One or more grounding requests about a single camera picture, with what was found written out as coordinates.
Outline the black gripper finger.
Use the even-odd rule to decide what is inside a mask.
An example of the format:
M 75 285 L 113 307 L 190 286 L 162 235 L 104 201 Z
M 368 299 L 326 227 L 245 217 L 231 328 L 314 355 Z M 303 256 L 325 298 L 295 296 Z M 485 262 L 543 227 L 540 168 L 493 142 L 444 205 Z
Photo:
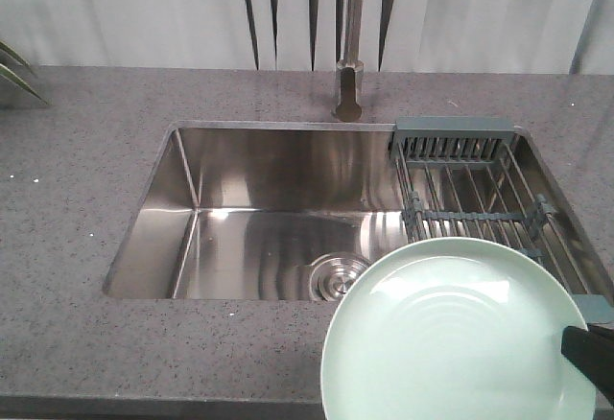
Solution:
M 561 354 L 613 403 L 613 330 L 599 325 L 587 329 L 567 326 Z

